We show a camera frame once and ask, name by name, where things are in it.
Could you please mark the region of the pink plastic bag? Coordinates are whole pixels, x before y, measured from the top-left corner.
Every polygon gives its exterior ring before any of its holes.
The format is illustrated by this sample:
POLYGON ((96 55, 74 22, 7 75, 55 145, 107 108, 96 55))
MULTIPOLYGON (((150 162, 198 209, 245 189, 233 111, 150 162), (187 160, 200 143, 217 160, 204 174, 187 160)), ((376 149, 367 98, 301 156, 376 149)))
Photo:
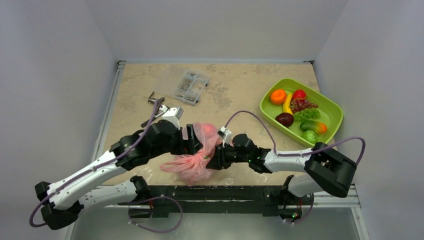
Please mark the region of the pink plastic bag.
POLYGON ((222 144, 222 139, 216 135, 205 137, 200 131, 200 124, 208 124, 196 122, 193 124, 194 131, 202 143, 203 148, 194 155, 177 155, 174 160, 166 162, 160 166, 160 170, 166 173, 175 173, 179 179, 187 186, 209 179, 213 172, 206 168, 210 158, 215 154, 216 145, 222 144))

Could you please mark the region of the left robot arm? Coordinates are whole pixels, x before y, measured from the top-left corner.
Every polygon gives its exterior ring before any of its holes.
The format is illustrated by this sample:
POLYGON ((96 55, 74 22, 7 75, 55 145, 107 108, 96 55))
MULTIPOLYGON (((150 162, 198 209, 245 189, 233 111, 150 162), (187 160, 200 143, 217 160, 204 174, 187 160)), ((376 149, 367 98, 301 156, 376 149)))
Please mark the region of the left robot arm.
POLYGON ((146 180, 133 176, 117 186, 99 188, 105 181, 163 154, 194 155, 204 146, 205 134, 199 126, 185 128, 160 120, 123 136, 97 160, 63 180, 54 183, 41 181, 35 185, 43 223, 34 223, 36 210, 30 215, 32 227, 48 226, 59 230, 74 223, 83 211, 112 204, 142 205, 150 200, 151 191, 146 180))

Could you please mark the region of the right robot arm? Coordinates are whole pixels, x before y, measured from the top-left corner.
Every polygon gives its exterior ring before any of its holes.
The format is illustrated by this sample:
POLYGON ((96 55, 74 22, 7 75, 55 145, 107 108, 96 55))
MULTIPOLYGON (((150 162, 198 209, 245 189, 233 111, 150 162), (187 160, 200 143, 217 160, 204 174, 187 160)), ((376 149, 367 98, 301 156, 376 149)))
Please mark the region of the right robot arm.
POLYGON ((224 170, 233 163, 247 163, 259 174, 298 172, 299 175, 285 181, 280 191, 282 200, 288 204, 321 191, 345 198, 357 170, 353 160, 323 142, 304 150, 275 152, 258 147, 246 134, 236 135, 232 144, 217 145, 206 167, 224 170))

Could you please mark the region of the fake dark red plum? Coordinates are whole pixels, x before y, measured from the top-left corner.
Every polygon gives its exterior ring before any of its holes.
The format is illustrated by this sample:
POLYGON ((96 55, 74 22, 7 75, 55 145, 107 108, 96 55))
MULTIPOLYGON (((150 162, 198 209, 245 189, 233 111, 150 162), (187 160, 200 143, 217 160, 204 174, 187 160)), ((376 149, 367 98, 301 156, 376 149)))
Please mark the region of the fake dark red plum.
POLYGON ((275 120, 286 128, 289 128, 295 121, 292 114, 288 112, 282 112, 275 117, 275 120))

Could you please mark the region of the fake banana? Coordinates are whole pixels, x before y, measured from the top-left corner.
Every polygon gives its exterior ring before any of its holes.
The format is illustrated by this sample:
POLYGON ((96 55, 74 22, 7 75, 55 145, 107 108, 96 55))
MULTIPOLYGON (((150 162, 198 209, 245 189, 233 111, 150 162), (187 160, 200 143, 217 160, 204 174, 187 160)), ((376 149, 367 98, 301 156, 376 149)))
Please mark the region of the fake banana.
POLYGON ((290 115, 293 115, 293 112, 291 110, 292 98, 293 98, 293 93, 292 92, 288 93, 287 96, 286 96, 286 99, 285 99, 285 101, 282 105, 282 111, 284 113, 287 113, 287 114, 290 114, 290 115))

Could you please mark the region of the fake green lime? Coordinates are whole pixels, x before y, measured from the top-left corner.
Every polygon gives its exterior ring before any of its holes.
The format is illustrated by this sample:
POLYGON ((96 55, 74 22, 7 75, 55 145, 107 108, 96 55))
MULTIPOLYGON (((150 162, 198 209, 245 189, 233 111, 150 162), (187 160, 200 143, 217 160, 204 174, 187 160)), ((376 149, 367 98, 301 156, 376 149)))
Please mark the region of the fake green lime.
POLYGON ((301 137, 312 145, 318 141, 318 135, 313 130, 306 130, 302 133, 301 137))

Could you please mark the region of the fake red grapes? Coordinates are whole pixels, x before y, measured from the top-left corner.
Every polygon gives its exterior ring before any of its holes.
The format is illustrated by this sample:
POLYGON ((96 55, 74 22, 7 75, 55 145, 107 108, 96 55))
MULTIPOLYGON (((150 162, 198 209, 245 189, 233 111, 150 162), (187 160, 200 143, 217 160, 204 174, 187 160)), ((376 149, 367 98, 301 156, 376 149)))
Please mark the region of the fake red grapes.
POLYGON ((305 109, 317 109, 318 105, 306 99, 294 99, 290 103, 290 109, 293 113, 303 111, 305 109))

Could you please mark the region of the fake red strawberry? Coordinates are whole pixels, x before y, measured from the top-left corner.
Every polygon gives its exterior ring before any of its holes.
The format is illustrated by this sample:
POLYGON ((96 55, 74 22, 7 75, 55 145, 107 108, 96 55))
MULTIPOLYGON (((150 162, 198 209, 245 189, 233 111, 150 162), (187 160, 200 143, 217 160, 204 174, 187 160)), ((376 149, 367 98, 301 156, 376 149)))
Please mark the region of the fake red strawberry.
POLYGON ((304 101, 307 98, 307 94, 305 93, 304 90, 302 89, 297 89, 293 94, 292 94, 292 100, 300 100, 300 101, 304 101))

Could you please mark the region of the fake mango green orange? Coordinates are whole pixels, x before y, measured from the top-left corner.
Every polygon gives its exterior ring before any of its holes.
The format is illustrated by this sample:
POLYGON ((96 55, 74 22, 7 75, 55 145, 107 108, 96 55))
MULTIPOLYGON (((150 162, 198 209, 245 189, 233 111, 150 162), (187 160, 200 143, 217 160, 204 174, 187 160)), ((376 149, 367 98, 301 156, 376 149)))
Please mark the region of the fake mango green orange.
POLYGON ((300 124, 299 128, 304 132, 313 131, 317 135, 325 134, 328 130, 324 123, 315 120, 305 120, 300 124))

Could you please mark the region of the fake green grapes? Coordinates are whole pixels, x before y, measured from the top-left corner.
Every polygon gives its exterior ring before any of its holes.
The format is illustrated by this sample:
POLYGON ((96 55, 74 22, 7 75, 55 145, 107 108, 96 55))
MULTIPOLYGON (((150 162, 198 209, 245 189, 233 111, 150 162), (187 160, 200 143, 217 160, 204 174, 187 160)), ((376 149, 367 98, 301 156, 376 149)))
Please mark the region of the fake green grapes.
POLYGON ((294 120, 297 122, 303 122, 306 120, 316 120, 321 117, 321 114, 317 108, 305 108, 297 111, 293 114, 294 120))

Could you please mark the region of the black metal clamp tool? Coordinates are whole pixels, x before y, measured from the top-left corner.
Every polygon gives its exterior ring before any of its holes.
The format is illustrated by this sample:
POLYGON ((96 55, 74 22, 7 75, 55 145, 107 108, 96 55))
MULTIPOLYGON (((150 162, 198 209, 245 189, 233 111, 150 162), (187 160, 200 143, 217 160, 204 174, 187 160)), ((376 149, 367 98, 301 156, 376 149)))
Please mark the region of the black metal clamp tool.
POLYGON ((163 102, 165 101, 164 97, 160 97, 160 98, 155 98, 154 97, 155 92, 153 91, 150 96, 148 97, 147 102, 150 104, 155 104, 155 102, 157 102, 157 104, 160 106, 163 104, 163 102))

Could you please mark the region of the clear screw organizer box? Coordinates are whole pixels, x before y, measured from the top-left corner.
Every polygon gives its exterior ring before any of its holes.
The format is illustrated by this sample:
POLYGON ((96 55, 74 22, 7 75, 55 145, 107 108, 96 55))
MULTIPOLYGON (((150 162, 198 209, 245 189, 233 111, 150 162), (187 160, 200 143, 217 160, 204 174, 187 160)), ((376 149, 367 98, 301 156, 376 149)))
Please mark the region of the clear screw organizer box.
POLYGON ((185 104, 195 106, 209 82, 210 77, 207 74, 188 69, 183 73, 171 96, 185 104))

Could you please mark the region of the green plastic tray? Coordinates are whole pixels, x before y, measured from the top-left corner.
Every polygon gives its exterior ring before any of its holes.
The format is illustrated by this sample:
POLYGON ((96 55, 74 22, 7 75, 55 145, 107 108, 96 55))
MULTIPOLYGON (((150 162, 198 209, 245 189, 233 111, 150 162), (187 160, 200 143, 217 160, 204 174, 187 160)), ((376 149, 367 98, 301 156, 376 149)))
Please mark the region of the green plastic tray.
POLYGON ((287 94, 296 90, 303 90, 306 93, 306 99, 318 105, 317 110, 320 113, 320 118, 317 121, 327 126, 327 131, 318 136, 318 141, 326 144, 330 143, 344 118, 344 113, 340 106, 319 91, 290 78, 278 81, 265 93, 259 103, 263 119, 275 129, 305 147, 312 147, 313 145, 301 137, 302 131, 299 121, 294 122, 292 126, 287 128, 275 120, 275 117, 283 112, 281 105, 275 105, 270 100, 271 93, 277 89, 283 89, 287 94))

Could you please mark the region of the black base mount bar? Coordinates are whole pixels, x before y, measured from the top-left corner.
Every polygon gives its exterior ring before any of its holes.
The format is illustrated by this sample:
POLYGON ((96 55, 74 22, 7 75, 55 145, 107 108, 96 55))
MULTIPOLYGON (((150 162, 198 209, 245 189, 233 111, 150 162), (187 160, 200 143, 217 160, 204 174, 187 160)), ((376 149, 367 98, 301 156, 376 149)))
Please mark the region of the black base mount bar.
POLYGON ((147 201, 131 204, 131 218, 167 218, 171 213, 260 214, 297 220, 313 204, 308 193, 296 197, 280 185, 151 185, 147 201))

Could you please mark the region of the aluminium frame rail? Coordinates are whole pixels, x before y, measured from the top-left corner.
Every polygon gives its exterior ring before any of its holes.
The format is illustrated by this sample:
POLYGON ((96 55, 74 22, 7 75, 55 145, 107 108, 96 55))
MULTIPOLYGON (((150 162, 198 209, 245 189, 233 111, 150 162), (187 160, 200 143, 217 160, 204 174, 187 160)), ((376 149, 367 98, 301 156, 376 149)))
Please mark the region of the aluminium frame rail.
POLYGON ((123 77, 126 64, 127 64, 126 60, 119 60, 117 62, 117 69, 115 72, 114 79, 112 81, 111 92, 107 100, 106 109, 100 124, 98 135, 97 135, 93 152, 90 158, 91 163, 94 162, 98 157, 100 157, 104 152, 103 149, 105 146, 105 141, 107 138, 109 125, 110 125, 110 121, 113 114, 113 109, 114 109, 116 98, 119 92, 120 84, 122 82, 122 77, 123 77))

